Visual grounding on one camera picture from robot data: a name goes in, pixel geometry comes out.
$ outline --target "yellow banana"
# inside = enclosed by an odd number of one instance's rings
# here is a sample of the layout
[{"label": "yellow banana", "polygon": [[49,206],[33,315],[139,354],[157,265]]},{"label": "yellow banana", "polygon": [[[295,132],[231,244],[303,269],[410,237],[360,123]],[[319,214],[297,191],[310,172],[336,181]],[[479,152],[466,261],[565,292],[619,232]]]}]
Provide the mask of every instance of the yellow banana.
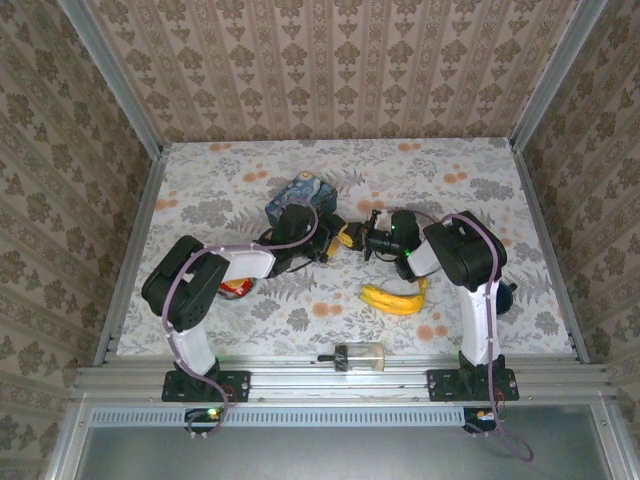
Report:
[{"label": "yellow banana", "polygon": [[351,238],[349,235],[347,235],[346,233],[344,233],[345,228],[343,228],[340,233],[338,233],[337,235],[337,239],[340,243],[342,243],[345,247],[347,248],[351,248],[353,247],[353,238]]},{"label": "yellow banana", "polygon": [[373,285],[365,285],[360,293],[360,300],[367,305],[394,315],[412,315],[418,313],[424,305],[427,291],[427,279],[421,278],[418,285],[420,293],[415,295],[393,295]]},{"label": "yellow banana", "polygon": [[342,243],[338,239],[334,238],[331,241],[331,244],[329,245],[329,248],[327,249],[327,257],[333,258],[333,256],[338,251],[338,248],[340,248],[340,245],[342,245]]}]

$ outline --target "toy banana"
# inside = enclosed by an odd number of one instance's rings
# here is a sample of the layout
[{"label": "toy banana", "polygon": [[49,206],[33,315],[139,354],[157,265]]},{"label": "toy banana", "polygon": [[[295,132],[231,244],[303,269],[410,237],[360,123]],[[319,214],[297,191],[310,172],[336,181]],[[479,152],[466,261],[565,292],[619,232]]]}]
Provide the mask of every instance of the toy banana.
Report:
[{"label": "toy banana", "polygon": [[393,315],[412,315],[422,310],[427,291],[427,279],[418,280],[420,292],[415,295],[393,295],[374,285],[365,285],[360,292],[360,300],[383,312]]}]

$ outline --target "small yellow object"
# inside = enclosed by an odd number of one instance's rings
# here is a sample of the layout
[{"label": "small yellow object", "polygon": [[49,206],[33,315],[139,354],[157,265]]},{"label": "small yellow object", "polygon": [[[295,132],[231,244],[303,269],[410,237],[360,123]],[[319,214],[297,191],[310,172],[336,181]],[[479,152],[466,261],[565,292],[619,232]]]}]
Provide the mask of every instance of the small yellow object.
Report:
[{"label": "small yellow object", "polygon": [[346,223],[344,225],[344,227],[342,227],[340,229],[340,232],[338,232],[338,235],[336,236],[336,238],[338,239],[338,241],[343,244],[345,247],[347,248],[351,248],[353,247],[353,238],[351,238],[349,235],[347,235],[346,233],[344,233],[344,231],[347,229],[347,227],[349,226],[348,223]]},{"label": "small yellow object", "polygon": [[229,280],[228,282],[224,282],[229,288],[240,288],[244,282],[246,282],[246,278],[238,278],[235,280]]},{"label": "small yellow object", "polygon": [[331,245],[329,245],[329,248],[327,249],[327,256],[329,258],[333,258],[333,256],[336,254],[336,252],[338,251],[338,248],[340,248],[340,245],[342,243],[340,242],[340,240],[334,238],[331,241]]}]

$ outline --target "patterned table surface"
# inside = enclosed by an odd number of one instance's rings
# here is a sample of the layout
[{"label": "patterned table surface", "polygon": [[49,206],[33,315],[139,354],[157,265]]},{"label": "patterned table surface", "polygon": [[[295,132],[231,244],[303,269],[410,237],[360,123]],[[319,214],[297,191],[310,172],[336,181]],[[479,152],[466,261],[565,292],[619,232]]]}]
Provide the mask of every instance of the patterned table surface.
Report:
[{"label": "patterned table surface", "polygon": [[[182,235],[209,245],[245,243],[268,228],[264,206],[301,171],[338,190],[336,213],[364,220],[372,207],[410,207],[440,217],[472,211],[504,243],[503,277],[518,284],[499,317],[511,353],[571,351],[547,265],[503,138],[322,140],[175,144],[170,152],[118,355],[169,354],[159,318],[140,296],[147,276]],[[462,341],[457,293],[443,272],[430,277],[427,302],[397,317],[360,301],[363,284],[398,293],[393,264],[340,249],[329,263],[261,280],[241,300],[216,298],[204,322],[217,353],[303,356],[342,341],[380,341],[388,354],[452,354]]]}]

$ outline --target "blue box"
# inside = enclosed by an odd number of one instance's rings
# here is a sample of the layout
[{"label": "blue box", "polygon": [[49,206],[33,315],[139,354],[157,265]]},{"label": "blue box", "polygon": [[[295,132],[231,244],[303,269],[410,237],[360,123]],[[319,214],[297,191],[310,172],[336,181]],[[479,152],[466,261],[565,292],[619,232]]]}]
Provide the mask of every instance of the blue box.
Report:
[{"label": "blue box", "polygon": [[264,208],[272,227],[276,226],[280,218],[280,206],[287,203],[311,203],[320,217],[336,211],[338,191],[309,172],[299,173]]}]

